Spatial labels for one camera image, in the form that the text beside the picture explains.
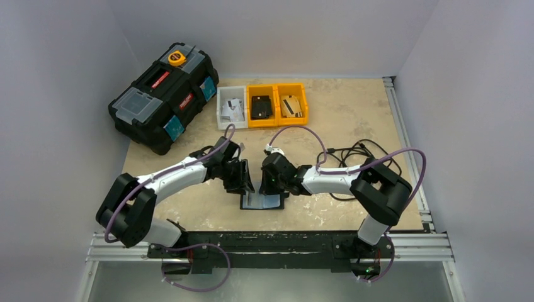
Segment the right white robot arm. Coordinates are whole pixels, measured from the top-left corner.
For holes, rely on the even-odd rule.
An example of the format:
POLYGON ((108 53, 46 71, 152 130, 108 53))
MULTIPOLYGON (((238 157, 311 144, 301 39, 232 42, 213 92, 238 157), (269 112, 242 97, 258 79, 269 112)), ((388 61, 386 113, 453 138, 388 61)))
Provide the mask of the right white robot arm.
POLYGON ((355 251, 362 256, 377 250, 382 235, 398 224, 413 198, 412 186, 383 160, 374 158, 363 165, 322 169, 314 165, 295 167, 283 154, 272 152, 263 160, 261 170, 259 191, 264 195, 352 195, 367 212, 353 240, 355 251))

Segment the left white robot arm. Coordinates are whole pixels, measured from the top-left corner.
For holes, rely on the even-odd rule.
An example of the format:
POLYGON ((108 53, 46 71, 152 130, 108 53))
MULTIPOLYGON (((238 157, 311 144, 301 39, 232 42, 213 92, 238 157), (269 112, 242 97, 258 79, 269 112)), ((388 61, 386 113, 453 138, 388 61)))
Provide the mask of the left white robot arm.
POLYGON ((154 210, 181 190, 212 179, 220 179, 229 194, 254 192, 241 147, 220 137, 214 146, 194 151, 164 170, 138 177, 119 175, 96 212, 96 221, 105 229, 108 243, 130 248, 147 242, 163 246, 171 257, 181 257, 188 248, 182 236, 185 230, 177 222, 155 218, 154 210))

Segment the black leather card holder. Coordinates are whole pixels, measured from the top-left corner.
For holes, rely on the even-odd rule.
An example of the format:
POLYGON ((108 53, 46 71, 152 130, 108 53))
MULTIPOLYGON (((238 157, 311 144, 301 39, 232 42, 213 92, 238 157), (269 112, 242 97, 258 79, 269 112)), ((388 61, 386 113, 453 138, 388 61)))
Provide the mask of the black leather card holder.
POLYGON ((262 195, 259 193, 246 193, 241 195, 241 210, 283 210, 285 200, 278 195, 262 195))

